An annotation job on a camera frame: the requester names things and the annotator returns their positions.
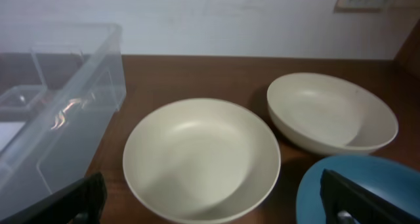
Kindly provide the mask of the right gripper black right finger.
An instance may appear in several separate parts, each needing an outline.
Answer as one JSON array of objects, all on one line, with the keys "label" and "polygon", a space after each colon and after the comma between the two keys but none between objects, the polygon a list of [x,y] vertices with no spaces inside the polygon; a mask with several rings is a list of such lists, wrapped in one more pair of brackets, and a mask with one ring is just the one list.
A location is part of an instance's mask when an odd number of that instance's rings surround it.
[{"label": "right gripper black right finger", "polygon": [[419,218],[373,194],[336,171],[325,169],[320,196],[327,224],[419,224]]}]

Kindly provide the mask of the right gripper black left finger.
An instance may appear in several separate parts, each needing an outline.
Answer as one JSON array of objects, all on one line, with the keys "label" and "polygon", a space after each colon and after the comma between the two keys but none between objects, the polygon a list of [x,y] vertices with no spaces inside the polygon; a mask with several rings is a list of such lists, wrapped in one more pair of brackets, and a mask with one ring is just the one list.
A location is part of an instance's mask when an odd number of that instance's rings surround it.
[{"label": "right gripper black left finger", "polygon": [[1,223],[99,224],[107,196],[104,176],[97,172],[1,220]]}]

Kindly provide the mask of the dark blue bowl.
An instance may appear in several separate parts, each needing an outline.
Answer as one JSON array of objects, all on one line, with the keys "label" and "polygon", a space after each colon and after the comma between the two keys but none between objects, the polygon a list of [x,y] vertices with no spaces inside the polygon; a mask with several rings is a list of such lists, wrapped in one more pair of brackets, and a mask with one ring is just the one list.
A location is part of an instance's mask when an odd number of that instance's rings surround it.
[{"label": "dark blue bowl", "polygon": [[298,224],[325,223],[321,176],[332,169],[400,209],[419,217],[419,172],[376,156],[330,156],[304,174],[296,199]]}]

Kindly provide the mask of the cream bowl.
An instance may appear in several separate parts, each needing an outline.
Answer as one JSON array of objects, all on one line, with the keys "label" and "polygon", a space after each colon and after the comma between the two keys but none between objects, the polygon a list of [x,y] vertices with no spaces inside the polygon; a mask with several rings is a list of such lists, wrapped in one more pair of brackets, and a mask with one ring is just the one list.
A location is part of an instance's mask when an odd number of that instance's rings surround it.
[{"label": "cream bowl", "polygon": [[228,223],[272,192],[281,152],[252,111],[220,99],[184,99],[136,125],[122,166],[133,195],[156,215],[174,223]]},{"label": "cream bowl", "polygon": [[278,130],[301,149],[331,156],[370,154],[390,144],[399,131],[390,107],[347,80],[315,73],[275,79],[266,92]]}]

